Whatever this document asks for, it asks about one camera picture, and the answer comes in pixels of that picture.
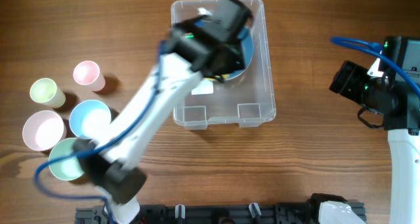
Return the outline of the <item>dark blue bowl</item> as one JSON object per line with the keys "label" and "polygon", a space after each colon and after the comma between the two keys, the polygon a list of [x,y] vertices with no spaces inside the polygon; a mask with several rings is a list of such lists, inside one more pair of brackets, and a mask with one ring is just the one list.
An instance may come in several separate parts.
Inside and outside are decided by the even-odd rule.
{"label": "dark blue bowl", "polygon": [[243,51],[245,68],[243,70],[237,70],[231,74],[223,75],[225,81],[230,81],[242,75],[251,64],[253,58],[253,38],[249,28],[244,27],[239,33],[238,38],[241,40],[241,49]]}

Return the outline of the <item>clear plastic storage container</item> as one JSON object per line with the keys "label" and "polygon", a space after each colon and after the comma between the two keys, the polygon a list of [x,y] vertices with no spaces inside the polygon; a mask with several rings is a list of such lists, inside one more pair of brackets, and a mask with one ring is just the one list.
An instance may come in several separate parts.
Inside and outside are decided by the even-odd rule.
{"label": "clear plastic storage container", "polygon": [[186,129],[207,129],[208,125],[237,123],[258,127],[276,116],[272,69],[262,0],[240,0],[253,15],[249,27],[253,58],[246,71],[235,79],[213,82],[209,95],[191,93],[173,109],[176,124]]}

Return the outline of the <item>pink cup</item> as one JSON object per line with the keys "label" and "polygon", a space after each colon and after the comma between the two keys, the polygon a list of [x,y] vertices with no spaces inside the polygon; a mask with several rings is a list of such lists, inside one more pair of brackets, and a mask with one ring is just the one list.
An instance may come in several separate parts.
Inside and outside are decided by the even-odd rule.
{"label": "pink cup", "polygon": [[80,62],[74,68],[73,79],[91,91],[101,91],[106,84],[99,65],[90,60]]}

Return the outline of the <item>light blue small bowl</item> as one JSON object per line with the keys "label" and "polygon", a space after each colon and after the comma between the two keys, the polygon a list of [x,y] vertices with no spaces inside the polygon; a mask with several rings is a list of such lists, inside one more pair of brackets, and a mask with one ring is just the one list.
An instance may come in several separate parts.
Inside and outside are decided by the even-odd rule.
{"label": "light blue small bowl", "polygon": [[71,112],[69,124],[72,133],[82,139],[97,138],[111,123],[112,113],[98,100],[79,103]]}

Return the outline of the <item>pale green cup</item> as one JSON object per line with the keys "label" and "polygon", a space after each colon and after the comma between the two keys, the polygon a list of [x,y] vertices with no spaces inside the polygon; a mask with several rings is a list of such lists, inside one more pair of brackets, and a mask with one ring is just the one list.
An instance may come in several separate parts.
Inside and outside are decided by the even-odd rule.
{"label": "pale green cup", "polygon": [[41,78],[34,82],[30,88],[30,98],[51,108],[60,108],[66,101],[64,92],[50,78]]}

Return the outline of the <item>mint green small bowl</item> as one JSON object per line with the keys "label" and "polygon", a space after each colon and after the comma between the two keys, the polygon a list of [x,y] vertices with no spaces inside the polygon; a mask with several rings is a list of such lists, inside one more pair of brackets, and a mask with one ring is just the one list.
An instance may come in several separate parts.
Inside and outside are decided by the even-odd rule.
{"label": "mint green small bowl", "polygon": [[[72,154],[74,152],[73,143],[76,140],[76,138],[67,138],[57,143],[49,154],[49,160]],[[74,181],[84,175],[76,157],[53,163],[49,169],[56,178],[62,181]]]}

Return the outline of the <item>yellow cup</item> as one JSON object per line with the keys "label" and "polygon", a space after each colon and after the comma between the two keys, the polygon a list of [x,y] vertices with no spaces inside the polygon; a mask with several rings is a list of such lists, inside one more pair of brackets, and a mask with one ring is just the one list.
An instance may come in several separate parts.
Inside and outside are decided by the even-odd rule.
{"label": "yellow cup", "polygon": [[229,74],[215,75],[209,78],[211,81],[225,82],[229,78]]}

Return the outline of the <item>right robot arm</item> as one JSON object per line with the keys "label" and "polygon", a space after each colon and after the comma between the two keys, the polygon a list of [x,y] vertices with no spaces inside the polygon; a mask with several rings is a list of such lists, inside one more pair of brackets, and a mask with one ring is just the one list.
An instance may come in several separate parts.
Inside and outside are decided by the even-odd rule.
{"label": "right robot arm", "polygon": [[419,222],[419,38],[388,36],[384,43],[348,37],[331,42],[374,56],[364,68],[346,60],[330,91],[379,114],[392,160],[390,223]]}

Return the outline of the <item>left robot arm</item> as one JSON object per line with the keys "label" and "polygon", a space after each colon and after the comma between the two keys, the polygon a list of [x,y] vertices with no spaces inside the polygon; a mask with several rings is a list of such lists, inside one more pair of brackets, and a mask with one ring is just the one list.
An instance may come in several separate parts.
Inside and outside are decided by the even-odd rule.
{"label": "left robot arm", "polygon": [[242,41],[253,14],[239,0],[220,0],[211,14],[173,24],[157,50],[156,65],[118,117],[97,138],[77,139],[73,151],[90,182],[105,197],[108,218],[130,223],[146,182],[138,168],[152,137],[173,108],[202,79],[225,81],[247,64]]}

